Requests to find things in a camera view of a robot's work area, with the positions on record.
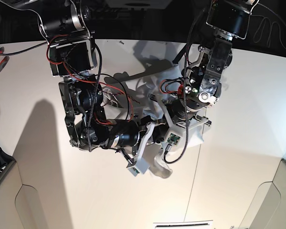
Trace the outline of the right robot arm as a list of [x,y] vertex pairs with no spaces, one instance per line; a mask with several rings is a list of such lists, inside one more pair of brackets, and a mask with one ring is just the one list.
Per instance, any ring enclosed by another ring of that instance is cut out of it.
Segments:
[[101,82],[100,74],[90,74],[93,68],[102,68],[102,54],[86,24],[89,9],[80,0],[39,0],[31,8],[48,43],[46,58],[52,74],[63,78],[59,89],[71,145],[86,151],[114,149],[136,173],[158,165],[146,147],[156,142],[164,120],[135,118],[132,99],[123,86],[118,91],[128,102],[126,118],[106,118],[103,90],[111,86]]

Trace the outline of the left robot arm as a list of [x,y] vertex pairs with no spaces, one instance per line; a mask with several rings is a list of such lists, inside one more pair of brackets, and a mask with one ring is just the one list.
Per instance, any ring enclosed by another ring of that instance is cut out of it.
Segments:
[[180,77],[166,78],[159,83],[160,94],[168,95],[164,101],[164,115],[156,122],[156,136],[168,133],[170,125],[189,130],[190,121],[210,125],[198,112],[217,103],[221,95],[221,76],[232,61],[233,38],[245,39],[250,17],[257,0],[213,0],[205,23],[214,29],[211,48],[199,46],[196,62],[189,62],[191,42],[185,49],[185,65]]

